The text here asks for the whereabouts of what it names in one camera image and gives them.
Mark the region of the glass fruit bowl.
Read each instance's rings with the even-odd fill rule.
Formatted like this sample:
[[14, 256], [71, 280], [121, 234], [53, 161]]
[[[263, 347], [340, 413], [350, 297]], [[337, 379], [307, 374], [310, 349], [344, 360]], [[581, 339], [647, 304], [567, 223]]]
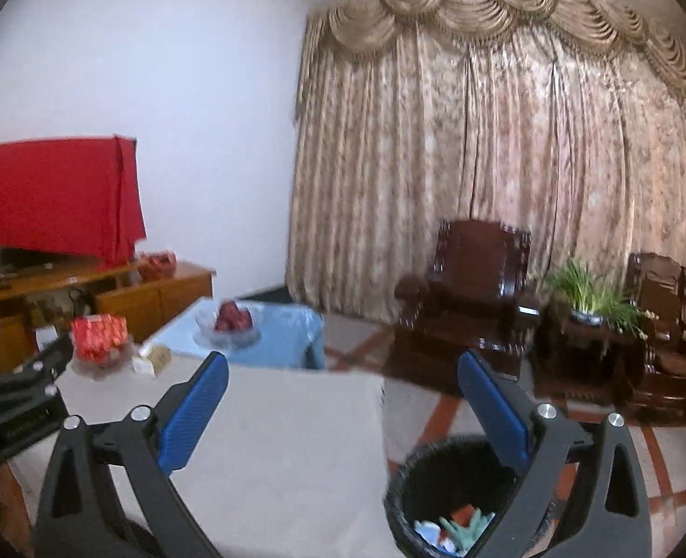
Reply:
[[194, 316], [198, 331], [195, 339], [213, 349], [240, 349], [261, 338], [263, 311], [256, 306], [238, 306], [234, 315], [219, 307], [203, 307]]

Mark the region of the black trash bin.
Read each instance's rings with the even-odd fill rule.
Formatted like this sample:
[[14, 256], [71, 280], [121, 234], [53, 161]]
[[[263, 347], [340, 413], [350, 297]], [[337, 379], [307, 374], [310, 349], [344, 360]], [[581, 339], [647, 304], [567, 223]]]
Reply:
[[413, 530], [415, 520], [440, 518], [472, 504], [495, 517], [465, 557], [520, 557], [550, 528], [556, 478], [594, 439], [560, 416], [486, 418], [483, 435], [447, 437], [421, 446], [389, 480], [386, 517], [407, 557], [442, 557]]

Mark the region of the red apples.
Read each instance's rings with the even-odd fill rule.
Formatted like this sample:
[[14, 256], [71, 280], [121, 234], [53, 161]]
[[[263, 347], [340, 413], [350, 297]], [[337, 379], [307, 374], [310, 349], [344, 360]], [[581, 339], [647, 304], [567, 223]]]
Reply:
[[234, 301], [223, 302], [219, 306], [214, 321], [214, 330], [218, 332], [248, 331], [253, 327], [253, 318], [249, 309], [240, 307]]

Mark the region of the red cloth cover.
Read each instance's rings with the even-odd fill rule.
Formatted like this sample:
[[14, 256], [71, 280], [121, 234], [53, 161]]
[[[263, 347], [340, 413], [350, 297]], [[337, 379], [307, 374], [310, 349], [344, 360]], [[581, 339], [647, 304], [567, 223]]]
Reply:
[[136, 141], [81, 137], [0, 144], [0, 247], [120, 266], [146, 237]]

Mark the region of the light blue tablecloth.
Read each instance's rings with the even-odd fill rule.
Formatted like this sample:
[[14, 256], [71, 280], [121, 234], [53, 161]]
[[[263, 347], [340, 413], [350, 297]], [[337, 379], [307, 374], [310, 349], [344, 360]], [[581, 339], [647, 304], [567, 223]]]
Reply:
[[324, 319], [307, 306], [239, 300], [251, 314], [246, 331], [215, 331], [219, 302], [201, 297], [148, 336], [144, 346], [161, 345], [173, 353], [203, 360], [224, 354], [231, 364], [272, 369], [325, 370]]

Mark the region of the green potted plant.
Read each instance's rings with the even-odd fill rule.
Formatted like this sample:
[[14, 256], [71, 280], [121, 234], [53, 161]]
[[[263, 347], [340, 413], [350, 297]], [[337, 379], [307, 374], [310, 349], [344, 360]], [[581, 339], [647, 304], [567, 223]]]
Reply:
[[607, 329], [646, 339], [640, 326], [643, 314], [603, 275], [596, 275], [585, 262], [567, 258], [547, 272], [550, 313], [559, 323]]

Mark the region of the orange red bag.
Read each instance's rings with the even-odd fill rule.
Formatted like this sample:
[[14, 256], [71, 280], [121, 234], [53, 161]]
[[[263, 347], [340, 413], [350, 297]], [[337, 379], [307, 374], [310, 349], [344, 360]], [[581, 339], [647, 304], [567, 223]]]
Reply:
[[178, 267], [175, 253], [171, 251], [141, 253], [137, 257], [136, 270], [147, 282], [172, 279]]

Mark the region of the orange foam net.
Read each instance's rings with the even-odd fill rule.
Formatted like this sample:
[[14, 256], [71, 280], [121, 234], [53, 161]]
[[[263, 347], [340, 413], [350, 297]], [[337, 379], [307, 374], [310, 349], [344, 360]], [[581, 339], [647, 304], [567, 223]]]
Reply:
[[474, 506], [472, 504], [467, 504], [462, 506], [458, 510], [453, 511], [450, 514], [450, 520], [456, 525], [462, 526], [463, 528], [467, 528], [474, 514]]

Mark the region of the green rubber glove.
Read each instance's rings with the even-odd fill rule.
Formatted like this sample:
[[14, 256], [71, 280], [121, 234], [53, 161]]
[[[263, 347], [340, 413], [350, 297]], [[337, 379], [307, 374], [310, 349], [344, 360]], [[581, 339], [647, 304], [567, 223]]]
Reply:
[[480, 509], [476, 509], [467, 525], [460, 525], [455, 520], [440, 518], [441, 534], [437, 547], [445, 553], [451, 554], [451, 556], [465, 557], [494, 517], [494, 512], [483, 514]]

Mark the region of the glass plate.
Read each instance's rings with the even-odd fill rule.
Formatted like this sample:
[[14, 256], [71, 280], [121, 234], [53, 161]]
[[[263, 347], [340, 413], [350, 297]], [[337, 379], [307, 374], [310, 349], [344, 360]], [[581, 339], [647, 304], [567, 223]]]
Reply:
[[74, 363], [87, 372], [107, 372], [121, 368], [131, 359], [135, 349], [130, 335], [122, 340], [109, 336], [72, 336], [72, 341]]

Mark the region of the beige patterned curtain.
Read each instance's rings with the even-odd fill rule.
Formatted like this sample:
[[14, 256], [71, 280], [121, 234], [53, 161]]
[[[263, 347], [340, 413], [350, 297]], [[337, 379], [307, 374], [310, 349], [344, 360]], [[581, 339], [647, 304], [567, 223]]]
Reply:
[[307, 18], [286, 282], [392, 321], [445, 219], [531, 235], [541, 279], [686, 266], [686, 43], [616, 0], [348, 0]]

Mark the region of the blue plastic bag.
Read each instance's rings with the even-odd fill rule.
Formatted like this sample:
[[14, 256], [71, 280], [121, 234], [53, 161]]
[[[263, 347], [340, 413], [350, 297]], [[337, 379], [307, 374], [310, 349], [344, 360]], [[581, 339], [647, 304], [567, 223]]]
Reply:
[[455, 556], [456, 545], [439, 524], [428, 520], [415, 520], [413, 530], [431, 548]]

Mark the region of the wooden tv cabinet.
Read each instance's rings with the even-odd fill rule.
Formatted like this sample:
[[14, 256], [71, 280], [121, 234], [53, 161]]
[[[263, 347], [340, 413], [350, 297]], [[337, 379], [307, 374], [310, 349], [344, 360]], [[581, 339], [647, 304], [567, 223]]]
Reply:
[[0, 373], [16, 368], [38, 351], [35, 329], [45, 310], [36, 301], [58, 292], [70, 307], [80, 302], [97, 314], [122, 316], [141, 343], [201, 297], [213, 295], [215, 271], [195, 263], [176, 263], [174, 275], [146, 279], [136, 263], [103, 270], [92, 258], [75, 258], [52, 268], [33, 268], [0, 281]]

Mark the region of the red snack bag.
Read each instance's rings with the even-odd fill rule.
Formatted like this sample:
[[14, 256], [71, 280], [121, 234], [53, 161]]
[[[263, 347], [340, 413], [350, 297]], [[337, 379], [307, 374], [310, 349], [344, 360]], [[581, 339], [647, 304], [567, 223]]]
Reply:
[[84, 316], [72, 321], [70, 335], [80, 360], [106, 364], [128, 343], [127, 321], [111, 314]]

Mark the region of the tissue box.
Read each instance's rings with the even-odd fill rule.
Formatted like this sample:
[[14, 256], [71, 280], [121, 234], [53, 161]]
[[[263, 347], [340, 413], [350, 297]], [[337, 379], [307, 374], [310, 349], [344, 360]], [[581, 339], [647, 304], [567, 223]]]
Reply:
[[141, 346], [131, 359], [132, 370], [138, 375], [156, 378], [162, 370], [171, 363], [173, 354], [162, 344], [148, 344]]

